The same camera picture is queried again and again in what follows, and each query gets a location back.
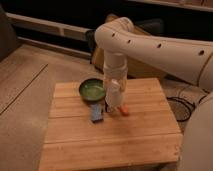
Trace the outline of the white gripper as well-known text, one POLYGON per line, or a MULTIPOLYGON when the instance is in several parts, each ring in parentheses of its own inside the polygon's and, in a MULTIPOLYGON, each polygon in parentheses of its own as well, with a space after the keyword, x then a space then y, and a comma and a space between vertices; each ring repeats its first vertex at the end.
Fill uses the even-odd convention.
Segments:
POLYGON ((128 73, 127 63, 124 63, 123 66, 117 68, 111 68, 107 65, 104 65, 103 71, 104 71, 103 77, 104 88, 107 88, 109 82, 112 79, 115 79, 120 84, 121 90, 126 89, 127 73, 128 73))

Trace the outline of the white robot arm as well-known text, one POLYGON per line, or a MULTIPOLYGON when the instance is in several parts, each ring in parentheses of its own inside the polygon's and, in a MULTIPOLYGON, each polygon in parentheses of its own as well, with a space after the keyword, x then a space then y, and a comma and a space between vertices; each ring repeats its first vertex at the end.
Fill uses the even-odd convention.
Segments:
POLYGON ((177 171, 213 171, 213 42, 138 35, 126 17, 99 26, 104 71, 124 69, 130 56, 208 92, 189 119, 177 171))

